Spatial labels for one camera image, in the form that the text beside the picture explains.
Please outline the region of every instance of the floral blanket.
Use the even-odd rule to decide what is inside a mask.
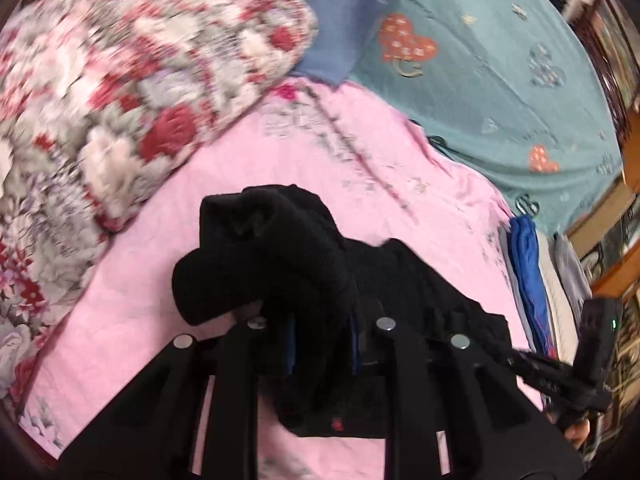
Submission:
[[[302,0],[41,0],[0,34],[0,398],[145,200],[310,45]]]

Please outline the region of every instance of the teal fabric with heart print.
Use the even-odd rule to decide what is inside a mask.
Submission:
[[[351,79],[548,234],[620,174],[597,74],[547,0],[393,0]]]

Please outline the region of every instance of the silver screw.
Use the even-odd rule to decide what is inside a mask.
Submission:
[[[267,327],[267,320],[262,316],[252,317],[249,321],[246,322],[251,330],[262,330]]]
[[[189,348],[193,344],[193,337],[189,334],[180,334],[174,337],[174,346],[180,350]]]
[[[466,350],[471,345],[470,339],[463,334],[456,334],[451,337],[451,344],[456,348],[460,348],[461,350]]]
[[[396,322],[393,319],[391,319],[390,317],[380,317],[376,321],[376,326],[380,330],[384,330],[385,332],[389,332],[390,330],[393,330],[396,327]]]

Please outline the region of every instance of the pink fabric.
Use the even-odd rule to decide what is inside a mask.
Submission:
[[[198,244],[203,197],[260,184],[297,184],[318,194],[347,237],[405,241],[463,294],[505,315],[514,346],[527,347],[498,243],[497,227],[509,217],[500,193],[439,155],[421,128],[371,92],[292,78],[194,154],[97,266],[44,357],[21,419],[51,454],[59,455],[175,335],[203,338],[229,327],[228,317],[188,327],[170,277]],[[265,406],[260,420],[265,478],[382,478],[382,441],[298,439]]]

